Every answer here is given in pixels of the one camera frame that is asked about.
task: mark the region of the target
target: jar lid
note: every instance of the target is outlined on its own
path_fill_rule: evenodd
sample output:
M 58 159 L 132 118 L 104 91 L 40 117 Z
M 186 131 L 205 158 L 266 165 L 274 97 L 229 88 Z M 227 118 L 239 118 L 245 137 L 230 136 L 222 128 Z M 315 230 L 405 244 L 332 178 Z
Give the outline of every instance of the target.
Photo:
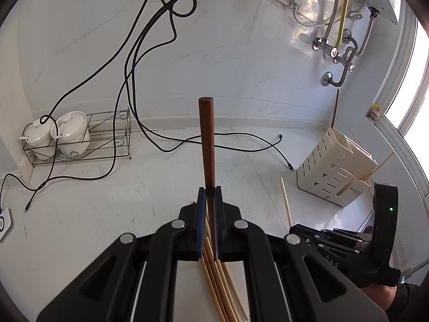
M 51 118 L 49 118 L 43 125 L 40 123 L 39 119 L 35 120 L 29 127 L 24 137 L 25 140 L 29 144 L 34 144 L 38 140 L 43 139 L 50 132 L 53 123 L 54 122 Z
M 68 137 L 76 133 L 85 123 L 86 115 L 83 112 L 69 112 L 57 120 L 58 136 L 62 136 L 62 138 Z

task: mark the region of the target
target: cable connector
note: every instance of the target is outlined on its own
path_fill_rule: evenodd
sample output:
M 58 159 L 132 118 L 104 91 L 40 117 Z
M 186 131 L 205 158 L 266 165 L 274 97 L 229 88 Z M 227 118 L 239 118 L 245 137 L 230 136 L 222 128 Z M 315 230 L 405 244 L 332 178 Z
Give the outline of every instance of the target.
M 289 0 L 289 5 L 292 10 L 298 10 L 304 4 L 304 0 Z

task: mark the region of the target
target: white device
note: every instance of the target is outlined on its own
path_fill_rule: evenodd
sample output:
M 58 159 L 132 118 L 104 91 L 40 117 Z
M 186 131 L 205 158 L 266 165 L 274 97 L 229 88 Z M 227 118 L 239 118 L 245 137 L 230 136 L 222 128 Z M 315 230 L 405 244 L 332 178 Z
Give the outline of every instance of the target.
M 12 217 L 9 208 L 5 208 L 0 214 L 0 243 L 2 243 L 13 228 Z

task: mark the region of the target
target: black cable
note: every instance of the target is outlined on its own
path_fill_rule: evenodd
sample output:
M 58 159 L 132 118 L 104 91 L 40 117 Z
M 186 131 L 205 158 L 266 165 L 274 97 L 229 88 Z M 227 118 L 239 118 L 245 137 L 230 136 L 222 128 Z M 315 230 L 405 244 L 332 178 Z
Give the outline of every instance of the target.
M 41 118 L 40 118 L 40 123 L 41 124 L 44 124 L 44 123 L 46 123 L 47 121 L 48 121 L 48 119 L 52 119 L 53 121 L 54 121 L 54 123 L 55 123 L 55 126 L 56 126 L 56 130 L 57 130 L 57 135 L 58 135 L 58 126 L 57 126 L 57 123 L 56 123 L 56 121 L 55 121 L 55 119 L 53 119 L 53 117 L 52 117 L 52 114 L 53 114 L 53 112 L 55 111 L 55 109 L 58 107 L 58 105 L 68 96 L 68 95 L 70 95 L 71 93 L 73 93 L 74 91 L 76 91 L 77 89 L 79 89 L 80 87 L 82 87 L 83 85 L 85 85 L 88 81 L 90 81 L 92 78 L 94 78 L 96 75 L 98 75 L 106 66 L 108 66 L 116 57 L 117 57 L 117 55 L 122 51 L 122 49 L 125 47 L 125 45 L 126 45 L 126 43 L 128 42 L 128 40 L 130 39 L 130 37 L 131 37 L 131 35 L 132 35 L 132 32 L 134 31 L 134 29 L 135 29 L 135 27 L 136 27 L 136 25 L 137 25 L 137 22 L 138 22 L 138 20 L 139 20 L 139 18 L 140 18 L 140 16 L 141 16 L 141 14 L 142 14 L 142 12 L 143 12 L 143 10 L 144 10 L 144 8 L 145 8 L 145 6 L 146 6 L 146 4 L 147 4 L 147 1 L 148 0 L 144 0 L 144 2 L 143 2 L 143 4 L 142 4 L 142 7 L 140 8 L 140 10 L 139 10 L 139 12 L 138 12 L 138 14 L 137 14 L 137 16 L 136 16 L 136 19 L 134 20 L 134 23 L 133 23 L 133 25 L 132 25 L 132 27 L 131 27 L 131 29 L 130 29 L 130 31 L 129 31 L 129 33 L 128 33 L 128 35 L 127 35 L 127 37 L 125 38 L 125 40 L 124 40 L 124 42 L 122 43 L 122 45 L 119 47 L 119 49 L 116 51 L 116 53 L 106 62 L 106 63 L 104 63 L 98 70 L 96 70 L 96 72 L 94 72 L 92 75 L 90 75 L 87 79 L 85 79 L 84 81 L 82 81 L 80 84 L 78 84 L 77 86 L 75 86 L 74 88 L 72 88 L 71 90 L 69 90 L 68 92 L 66 92 L 57 102 L 56 102 L 56 104 L 54 105 L 54 107 L 52 108 L 52 110 L 51 110 L 51 112 L 48 114 L 48 115 L 43 115 Z M 194 136 L 194 137 L 190 137 L 190 138 L 188 138 L 188 139 L 186 139 L 186 140 L 181 140 L 181 139 L 177 139 L 177 138 L 171 138 L 171 137 L 166 137 L 166 136 L 163 136 L 163 135 L 160 135 L 160 134 L 158 134 L 158 133 L 156 133 L 156 132 L 154 132 L 154 131 L 151 131 L 151 130 L 149 130 L 148 128 L 146 128 L 142 123 L 141 123 L 141 121 L 139 120 L 139 118 L 138 118 L 138 115 L 137 115 L 137 106 L 136 106 L 136 89 L 135 89 L 135 68 L 136 68 L 136 65 L 137 65 L 137 63 L 147 54 L 147 53 L 149 53 L 151 50 L 154 50 L 154 49 L 156 49 L 156 48 L 158 48 L 158 47 L 160 47 L 160 46 L 164 46 L 164 45 L 167 45 L 167 44 L 169 44 L 169 43 L 172 43 L 172 42 L 174 42 L 175 40 L 176 40 L 176 38 L 177 38 L 177 31 L 176 31 L 176 29 L 175 29 L 175 25 L 174 25 L 174 20 L 173 20 L 173 15 L 176 15 L 177 17 L 181 17 L 181 18 L 183 18 L 183 17 L 189 17 L 191 14 L 193 14 L 194 12 L 195 12 L 195 10 L 196 10 L 196 8 L 197 8 L 197 0 L 192 0 L 192 2 L 193 2 L 193 6 L 192 6 L 192 8 L 191 8 L 191 10 L 188 12 L 188 13 L 184 13 L 184 14 L 181 14 L 181 13 L 178 13 L 178 12 L 176 12 L 176 11 L 174 11 L 173 10 L 173 7 L 174 7 L 174 4 L 177 2 L 178 0 L 169 0 L 168 2 L 165 2 L 165 0 L 161 0 L 161 2 L 162 2 L 162 7 L 152 16 L 152 18 L 149 20 L 149 22 L 146 24 L 146 26 L 144 27 L 144 29 L 142 30 L 142 32 L 140 33 L 140 35 L 138 36 L 138 38 L 137 38 L 137 40 L 136 40 L 136 42 L 134 43 L 134 45 L 133 45 L 133 47 L 132 47 L 132 49 L 131 49 L 131 51 L 130 51 L 130 53 L 128 54 L 128 57 L 127 57 L 127 61 L 126 61 L 126 63 L 125 63 L 125 71 L 124 71 L 124 74 L 125 74 L 125 81 L 124 81 L 124 83 L 123 83 L 123 85 L 121 86 L 121 89 L 119 90 L 119 93 L 118 93 L 118 96 L 117 96 L 117 100 L 116 100 L 116 104 L 115 104 L 115 109 L 114 109 L 114 118 L 116 117 L 116 115 L 117 115 L 117 107 L 118 107 L 118 104 L 119 104 L 119 100 L 120 100 L 120 97 L 121 97 L 121 93 L 122 93 L 122 90 L 124 89 L 124 85 L 126 85 L 126 87 L 127 87 L 127 97 L 128 97 L 128 102 L 129 102 L 129 104 L 130 104 L 130 109 L 131 109 L 131 112 L 132 112 L 132 114 L 134 115 L 134 117 L 136 118 L 136 121 L 138 122 L 138 124 L 139 124 L 139 126 L 140 126 L 140 128 L 141 128 L 141 130 L 142 130 L 142 132 L 144 133 L 144 135 L 147 137 L 147 139 L 152 143 L 152 144 L 154 144 L 158 149 L 160 149 L 160 150 L 162 150 L 162 151 L 165 151 L 165 152 L 170 152 L 170 151 L 173 151 L 173 150 L 175 150 L 175 149 L 177 149 L 179 146 L 181 146 L 182 144 L 184 144 L 185 142 L 190 142 L 190 143 L 196 143 L 196 144 L 201 144 L 201 142 L 198 142 L 198 141 L 193 141 L 192 139 L 194 139 L 194 138 L 198 138 L 198 137 L 200 137 L 200 135 L 198 135 L 198 136 Z M 170 23 L 171 23 L 171 27 L 172 27 L 172 31 L 173 31 L 173 34 L 174 34 L 174 37 L 173 37 L 173 39 L 172 40 L 170 40 L 170 41 L 168 41 L 168 42 L 164 42 L 164 43 L 161 43 L 161 44 L 158 44 L 158 45 L 156 45 L 156 46 L 153 46 L 153 47 L 151 47 L 151 48 L 149 48 L 147 51 L 145 51 L 139 58 L 138 58 L 138 60 L 137 60 L 137 55 L 138 55 L 138 52 L 139 52 L 139 49 L 140 49 L 140 47 L 141 47 L 141 44 L 143 43 L 143 40 L 144 40 L 144 38 L 145 38 L 145 36 L 147 35 L 147 33 L 149 32 L 149 30 L 153 27 L 153 25 L 156 23 L 156 21 L 166 12 L 166 11 L 169 11 L 169 15 L 170 15 Z M 133 56 L 133 59 L 132 59 L 132 69 L 131 69 L 131 72 L 130 73 L 128 73 L 127 74 L 127 68 L 128 68 L 128 62 L 129 62 L 129 59 L 130 59 L 130 57 L 131 57 L 131 55 L 132 55 L 132 52 L 134 51 L 134 49 L 135 49 L 135 53 L 134 53 L 134 56 Z M 131 77 L 132 77 L 132 93 L 133 93 L 133 98 L 132 98 L 132 104 L 131 104 L 131 98 L 130 98 L 130 89 L 129 89 L 129 84 L 128 84 L 128 78 L 130 77 L 130 75 L 131 75 Z M 114 148 L 114 155 L 113 155 L 113 161 L 112 161 L 112 165 L 111 165 L 111 167 L 110 167 L 110 169 L 109 169 L 109 171 L 107 172 L 107 173 L 105 173 L 104 175 L 102 175 L 102 176 L 99 176 L 99 177 L 93 177 L 93 178 L 82 178 L 82 177 L 75 177 L 75 176 L 69 176 L 69 175 L 59 175 L 59 176 L 55 176 L 55 177 L 51 177 L 51 175 L 52 175 L 52 172 L 53 172 L 53 169 L 54 169 L 54 166 L 55 166 L 55 158 L 56 158 L 56 153 L 57 153 L 57 148 L 58 148 L 58 140 L 56 140 L 56 142 L 55 142 L 55 153 L 54 153 L 54 156 L 53 156 L 53 161 L 52 161 L 52 166 L 51 166 L 51 170 L 50 170 L 50 172 L 49 172 L 49 175 L 48 175 L 48 178 L 44 181 L 44 182 L 42 182 L 40 185 L 39 185 L 39 187 L 38 188 L 36 188 L 36 189 L 32 189 L 32 188 L 29 188 L 29 187 L 27 187 L 26 185 L 24 185 L 23 183 L 22 183 L 22 181 L 17 177 L 17 176 L 15 176 L 15 175 L 13 175 L 13 174 L 11 174 L 11 173 L 7 173 L 6 175 L 5 175 L 5 177 L 4 177 L 4 179 L 3 179 L 3 183 L 2 183 L 2 186 L 1 186 L 1 189 L 0 189 L 0 200 L 1 200 L 1 194 L 2 194 L 2 191 L 3 191 L 3 187 L 4 187 L 4 183 L 5 183 L 5 181 L 6 181 L 6 178 L 8 177 L 8 176 L 12 176 L 12 177 L 14 177 L 15 179 L 17 179 L 20 183 L 21 183 L 21 185 L 22 186 L 24 186 L 27 190 L 30 190 L 30 191 L 33 191 L 34 193 L 33 193 L 33 195 L 32 195 L 32 197 L 31 197 L 31 199 L 30 199 L 30 201 L 28 202 L 28 204 L 27 204 L 27 206 L 25 207 L 25 210 L 27 211 L 28 210 L 28 208 L 30 207 L 30 205 L 31 205 L 31 201 L 34 199 L 34 197 L 35 197 L 35 195 L 36 195 L 36 193 L 39 191 L 39 190 L 41 190 L 43 187 L 45 187 L 46 186 L 46 184 L 49 182 L 49 181 L 51 181 L 51 180 L 55 180 L 55 179 L 60 179 L 60 178 L 69 178 L 69 179 L 75 179 L 75 180 L 99 180 L 99 179 L 102 179 L 102 178 L 104 178 L 104 177 L 106 177 L 106 176 L 108 176 L 111 172 L 112 172 L 112 170 L 113 170 L 113 168 L 114 168 L 114 165 L 115 165 L 115 162 L 116 162 L 116 136 L 115 136 L 115 119 L 113 120 L 113 148 Z M 166 140 L 173 140 L 173 141 L 179 141 L 180 143 L 177 145 L 177 146 L 175 146 L 174 148 L 172 148 L 172 149 L 169 149 L 169 150 L 165 150 L 165 149 L 162 149 L 155 141 L 153 141 L 150 137 L 149 137 L 149 135 L 145 132 L 145 131 L 149 131 L 150 133 L 152 133 L 152 134 L 154 134 L 154 135 L 156 135 L 156 136 L 159 136 L 159 137 L 161 137 L 161 138 L 163 138 L 163 139 L 166 139 Z M 286 157 L 278 150 L 278 148 L 275 146 L 275 145 L 277 145 L 278 143 L 280 143 L 281 141 L 282 141 L 282 135 L 280 135 L 279 137 L 280 137 L 280 139 L 276 142 L 276 143 L 274 143 L 274 144 L 272 144 L 272 143 L 270 143 L 270 142 L 268 142 L 267 140 L 265 140 L 265 139 L 263 139 L 263 138 L 261 138 L 261 137 L 259 137 L 259 136 L 256 136 L 256 135 L 254 135 L 254 134 L 251 134 L 251 133 L 234 133 L 234 132 L 232 132 L 232 133 L 215 133 L 215 134 L 217 134 L 217 135 L 248 135 L 248 136 L 253 136 L 253 137 L 255 137 L 255 138 L 258 138 L 258 139 L 260 139 L 260 140 L 262 140 L 262 141 L 264 141 L 264 142 L 266 142 L 267 144 L 269 144 L 269 146 L 267 146 L 267 147 L 265 147 L 265 148 L 261 148 L 261 149 L 256 149 L 256 150 L 246 150 L 246 149 L 239 149 L 239 148 L 232 148 L 232 147 L 227 147 L 227 146 L 222 146 L 222 145 L 215 145 L 216 147 L 220 147 L 220 148 L 226 148 L 226 149 L 229 149 L 229 150 L 235 150 L 235 151 L 244 151 L 244 152 L 256 152 L 256 151 L 263 151 L 263 150 L 266 150 L 266 149 L 269 149 L 269 148 L 271 148 L 271 147 L 273 147 L 273 148 L 275 148 L 276 149 L 276 151 L 284 158 L 284 160 L 287 162 L 287 164 L 288 164 L 288 166 L 289 166 L 289 168 L 291 169 L 291 170 L 293 170 L 293 167 L 292 167 L 292 165 L 287 161 L 287 159 L 286 159 Z

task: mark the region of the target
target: window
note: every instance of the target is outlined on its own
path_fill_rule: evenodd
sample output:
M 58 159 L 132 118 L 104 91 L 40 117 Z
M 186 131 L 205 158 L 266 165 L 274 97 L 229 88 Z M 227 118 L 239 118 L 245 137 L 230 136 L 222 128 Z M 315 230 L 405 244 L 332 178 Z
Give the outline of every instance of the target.
M 404 33 L 377 100 L 380 117 L 375 125 L 425 197 L 429 194 L 429 38 L 408 6 L 401 10 L 400 19 Z

